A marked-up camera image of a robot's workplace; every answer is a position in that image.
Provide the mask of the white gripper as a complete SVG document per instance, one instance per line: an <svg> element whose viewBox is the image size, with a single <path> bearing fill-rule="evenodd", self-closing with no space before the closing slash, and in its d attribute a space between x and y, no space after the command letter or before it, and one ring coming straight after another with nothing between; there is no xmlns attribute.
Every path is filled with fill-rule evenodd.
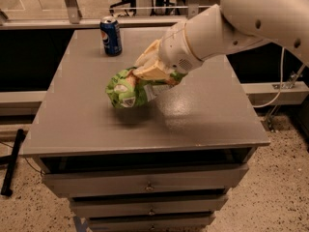
<svg viewBox="0 0 309 232"><path fill-rule="evenodd" d="M157 52L160 61L149 60ZM147 47L135 61L136 69L133 74L143 80L168 79L168 69L161 61L178 73L189 73L203 65L203 61L198 59L189 47L184 22L173 25L161 40L154 40Z"/></svg>

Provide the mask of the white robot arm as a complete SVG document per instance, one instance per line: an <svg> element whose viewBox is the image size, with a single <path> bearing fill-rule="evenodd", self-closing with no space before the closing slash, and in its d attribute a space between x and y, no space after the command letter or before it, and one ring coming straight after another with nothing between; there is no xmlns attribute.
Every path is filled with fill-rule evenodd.
<svg viewBox="0 0 309 232"><path fill-rule="evenodd" d="M309 0L220 0L169 28L136 60L133 74L167 80L220 54L272 42L309 64Z"/></svg>

